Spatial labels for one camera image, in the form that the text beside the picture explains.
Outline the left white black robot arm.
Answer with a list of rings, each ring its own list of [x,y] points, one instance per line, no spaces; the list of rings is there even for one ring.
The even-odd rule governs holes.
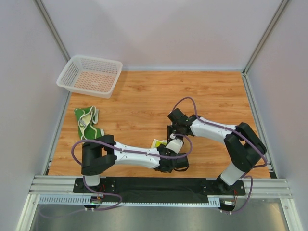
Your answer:
[[[181,153],[182,138],[154,148],[127,146],[114,141],[113,135],[104,135],[82,144],[81,174],[88,186],[100,184],[100,175],[114,165],[133,165],[163,173],[186,171],[189,161]]]

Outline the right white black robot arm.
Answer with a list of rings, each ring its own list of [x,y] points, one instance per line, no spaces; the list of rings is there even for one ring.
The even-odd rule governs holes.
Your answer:
[[[168,116],[173,133],[204,137],[225,144],[231,163],[217,177],[220,191],[229,190],[237,180],[257,167],[260,159],[267,163],[266,146],[247,123],[224,125],[192,115]]]

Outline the dark green patterned towel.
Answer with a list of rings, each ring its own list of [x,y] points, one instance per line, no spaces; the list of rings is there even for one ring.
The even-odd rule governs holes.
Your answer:
[[[94,140],[104,136],[102,128],[95,127],[99,120],[99,109],[95,106],[75,108],[78,136],[81,140]]]

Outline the yellow-green crocodile towel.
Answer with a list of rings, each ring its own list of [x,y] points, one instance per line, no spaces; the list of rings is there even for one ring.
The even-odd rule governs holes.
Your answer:
[[[160,145],[166,146],[167,145],[167,140],[154,139],[152,144],[151,144],[151,148],[157,148]]]

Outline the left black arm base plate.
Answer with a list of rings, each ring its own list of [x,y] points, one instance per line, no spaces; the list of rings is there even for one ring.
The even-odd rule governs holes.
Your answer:
[[[116,179],[110,177],[100,178],[100,183],[97,186],[89,187],[100,193],[114,193],[116,191]],[[83,178],[76,178],[73,193],[91,193],[91,191],[84,186]]]

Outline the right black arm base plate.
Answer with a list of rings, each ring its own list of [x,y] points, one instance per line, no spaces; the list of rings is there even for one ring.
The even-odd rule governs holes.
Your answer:
[[[219,196],[244,196],[246,195],[244,183],[242,180],[236,181],[233,185],[229,186],[226,183],[217,180],[205,180],[201,184],[203,193],[205,195],[219,195]]]

